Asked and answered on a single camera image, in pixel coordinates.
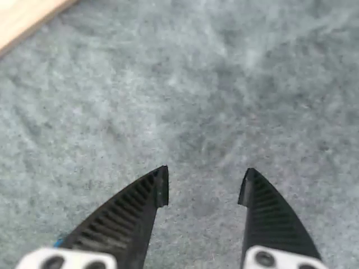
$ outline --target carpet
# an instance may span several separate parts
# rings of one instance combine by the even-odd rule
[[[83,0],[0,60],[0,268],[168,165],[146,268],[238,268],[248,167],[359,266],[355,0]]]

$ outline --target wooden trim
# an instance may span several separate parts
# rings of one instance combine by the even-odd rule
[[[0,0],[0,57],[77,0]]]

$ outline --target ribbed grip surface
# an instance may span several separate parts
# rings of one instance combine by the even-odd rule
[[[128,185],[82,222],[62,248],[110,253],[118,268],[143,268],[157,208],[168,204],[168,168]]]
[[[242,259],[254,245],[321,259],[293,209],[257,170],[247,170],[238,203],[248,208]]]

